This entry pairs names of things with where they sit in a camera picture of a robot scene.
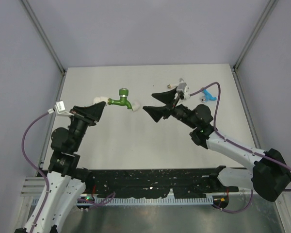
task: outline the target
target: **blue object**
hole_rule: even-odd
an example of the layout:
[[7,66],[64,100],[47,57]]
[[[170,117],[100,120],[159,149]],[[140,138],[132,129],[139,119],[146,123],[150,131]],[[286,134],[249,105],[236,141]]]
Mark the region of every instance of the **blue object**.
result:
[[206,101],[216,101],[217,98],[213,97],[207,90],[203,90],[203,93],[205,94],[205,102]]

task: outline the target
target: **purple cable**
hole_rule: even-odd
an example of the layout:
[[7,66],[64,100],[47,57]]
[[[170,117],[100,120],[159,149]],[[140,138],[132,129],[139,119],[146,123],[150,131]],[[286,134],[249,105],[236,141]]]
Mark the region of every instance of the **purple cable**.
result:
[[[226,209],[222,209],[222,211],[223,211],[223,212],[226,212],[226,213],[230,213],[230,214],[238,214],[238,213],[240,213],[240,212],[242,212],[242,211],[245,211],[246,209],[249,208],[249,206],[250,206],[250,204],[251,204],[251,202],[252,202],[252,199],[253,199],[253,190],[251,190],[250,200],[249,200],[248,204],[247,204],[244,208],[242,208],[242,209],[240,209],[240,210],[226,210]],[[217,206],[217,205],[213,204],[213,206],[214,206],[215,208],[217,208],[217,209],[220,210],[220,205]]]
[[37,223],[37,221],[38,221],[38,218],[40,217],[40,214],[41,214],[41,212],[42,212],[42,209],[43,209],[43,207],[44,207],[44,205],[45,205],[45,202],[47,201],[47,198],[48,198],[48,195],[49,195],[49,181],[48,181],[48,178],[46,177],[46,175],[44,175],[43,172],[40,171],[40,169],[39,169],[36,165],[34,165],[33,162],[31,162],[31,160],[30,160],[30,159],[28,158],[28,156],[26,155],[26,152],[25,152],[25,138],[26,138],[26,135],[27,135],[29,129],[34,125],[34,123],[36,123],[36,122],[37,122],[38,120],[40,120],[41,118],[47,116],[48,114],[49,114],[48,112],[47,112],[47,113],[44,113],[43,115],[39,116],[36,120],[34,120],[34,121],[33,121],[33,122],[28,126],[28,128],[25,130],[25,133],[24,133],[23,138],[22,138],[22,140],[21,140],[21,150],[22,150],[22,152],[23,152],[23,155],[24,155],[26,161],[27,161],[27,162],[28,162],[28,163],[29,163],[29,164],[30,164],[30,165],[31,165],[31,166],[32,166],[32,167],[33,167],[37,172],[40,173],[40,175],[44,178],[44,180],[45,180],[45,182],[46,182],[46,186],[47,186],[47,191],[46,191],[46,193],[45,193],[45,196],[44,196],[44,199],[43,199],[42,205],[41,205],[41,207],[40,207],[40,209],[39,209],[37,215],[35,216],[35,219],[34,219],[34,221],[33,221],[33,224],[32,224],[32,227],[31,227],[29,233],[32,233],[32,232],[33,232],[34,227],[35,227],[35,225],[36,225],[36,223]]
[[98,206],[104,206],[104,205],[110,203],[114,199],[114,197],[115,197],[115,192],[108,195],[104,200],[102,200],[99,203],[95,203],[95,202],[92,202],[90,200],[84,200],[84,199],[78,199],[78,201],[84,201],[84,202],[89,203],[95,207],[98,207]]
[[[238,147],[238,148],[240,148],[240,149],[242,149],[242,150],[244,150],[244,151],[246,151],[246,152],[248,152],[248,153],[251,153],[251,154],[257,155],[257,156],[259,156],[259,157],[261,157],[261,158],[267,159],[267,160],[269,160],[269,161],[271,161],[271,162],[273,162],[273,163],[276,163],[276,164],[278,164],[278,165],[284,167],[285,169],[288,169],[289,171],[291,171],[291,167],[289,167],[288,165],[283,164],[283,163],[281,163],[281,162],[279,162],[279,161],[277,161],[277,160],[275,160],[275,159],[272,159],[272,158],[270,158],[270,157],[268,157],[268,156],[265,156],[265,155],[263,155],[263,154],[260,154],[260,153],[257,153],[257,152],[253,152],[252,150],[250,150],[250,149],[248,149],[248,148],[246,148],[246,147],[243,147],[243,146],[237,144],[236,142],[233,142],[233,141],[231,141],[231,140],[225,138],[222,134],[220,134],[220,133],[218,132],[217,127],[216,127],[216,122],[217,122],[217,113],[218,113],[219,102],[220,102],[220,97],[221,97],[221,87],[220,87],[220,84],[219,84],[218,82],[211,83],[211,84],[207,85],[206,87],[203,87],[203,88],[200,89],[199,91],[196,91],[196,92],[190,94],[190,96],[194,96],[194,95],[196,95],[196,94],[202,92],[203,90],[205,90],[205,89],[207,89],[207,88],[209,88],[210,86],[213,86],[213,85],[215,85],[215,84],[218,86],[218,101],[217,101],[217,105],[216,105],[215,112],[214,112],[213,127],[214,127],[214,131],[217,133],[217,135],[219,135],[220,138],[224,139],[225,141],[229,142],[230,144],[232,144],[232,145],[234,145],[234,146],[236,146],[236,147]],[[285,189],[284,191],[285,191],[285,192],[291,192],[291,189]]]

